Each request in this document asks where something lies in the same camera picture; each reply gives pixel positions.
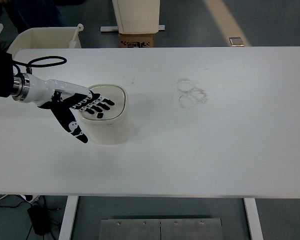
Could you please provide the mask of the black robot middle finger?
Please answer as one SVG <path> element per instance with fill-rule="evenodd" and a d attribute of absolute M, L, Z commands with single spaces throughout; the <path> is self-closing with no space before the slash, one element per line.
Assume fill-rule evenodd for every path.
<path fill-rule="evenodd" d="M 109 105 L 109 106 L 114 106 L 115 103 L 107 98 L 102 98 L 102 99 L 85 99 L 82 104 L 82 106 L 103 106 L 103 105 Z"/>

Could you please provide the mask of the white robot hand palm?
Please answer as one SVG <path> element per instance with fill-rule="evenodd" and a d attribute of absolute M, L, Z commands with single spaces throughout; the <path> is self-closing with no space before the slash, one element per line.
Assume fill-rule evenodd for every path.
<path fill-rule="evenodd" d="M 59 94 L 61 101 L 68 100 L 70 107 L 91 98 L 87 87 L 55 79 L 42 80 L 30 73 L 14 77 L 10 95 L 17 102 L 34 103 L 41 107 L 51 102 L 55 94 Z"/>

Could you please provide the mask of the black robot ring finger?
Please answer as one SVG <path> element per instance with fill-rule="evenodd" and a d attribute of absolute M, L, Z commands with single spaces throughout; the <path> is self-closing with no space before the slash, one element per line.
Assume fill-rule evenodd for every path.
<path fill-rule="evenodd" d="M 95 110 L 95 111 L 103 111 L 103 110 L 110 110 L 110 107 L 104 103 L 97 103 L 97 104 L 92 104 L 92 103 L 89 103 L 87 104 L 86 106 L 82 107 L 81 110 L 82 111 L 87 111 L 87 110 Z"/>

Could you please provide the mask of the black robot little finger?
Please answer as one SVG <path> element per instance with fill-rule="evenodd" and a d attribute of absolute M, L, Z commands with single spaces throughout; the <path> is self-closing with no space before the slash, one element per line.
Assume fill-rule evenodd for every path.
<path fill-rule="evenodd" d="M 92 108 L 83 107 L 80 110 L 90 115 L 103 115 L 103 110 L 100 107 L 92 107 Z"/>

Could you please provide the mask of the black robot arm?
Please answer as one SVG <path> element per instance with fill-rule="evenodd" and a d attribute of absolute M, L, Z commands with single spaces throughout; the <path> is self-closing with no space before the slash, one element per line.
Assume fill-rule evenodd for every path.
<path fill-rule="evenodd" d="M 104 112 L 115 103 L 81 85 L 35 77 L 32 68 L 53 67 L 67 62 L 62 56 L 54 56 L 54 63 L 38 64 L 39 61 L 49 59 L 50 56 L 44 56 L 23 63 L 13 60 L 12 54 L 0 50 L 0 97 L 12 97 L 17 102 L 34 103 L 40 109 L 51 110 L 66 132 L 87 143 L 88 137 L 82 132 L 72 110 L 96 115 L 101 119 Z"/>

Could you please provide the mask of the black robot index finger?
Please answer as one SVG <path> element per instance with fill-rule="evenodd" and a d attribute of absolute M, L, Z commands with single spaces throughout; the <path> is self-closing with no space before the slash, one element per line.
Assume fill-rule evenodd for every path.
<path fill-rule="evenodd" d="M 103 95 L 101 95 L 100 93 L 94 93 L 94 92 L 90 91 L 86 98 L 89 101 L 103 101 L 105 97 Z"/>

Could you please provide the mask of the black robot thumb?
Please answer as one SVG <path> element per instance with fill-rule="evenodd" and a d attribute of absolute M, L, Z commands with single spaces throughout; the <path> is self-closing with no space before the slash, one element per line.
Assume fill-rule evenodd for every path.
<path fill-rule="evenodd" d="M 88 142 L 88 137 L 82 132 L 74 114 L 62 101 L 53 103 L 50 110 L 66 132 L 82 143 Z"/>

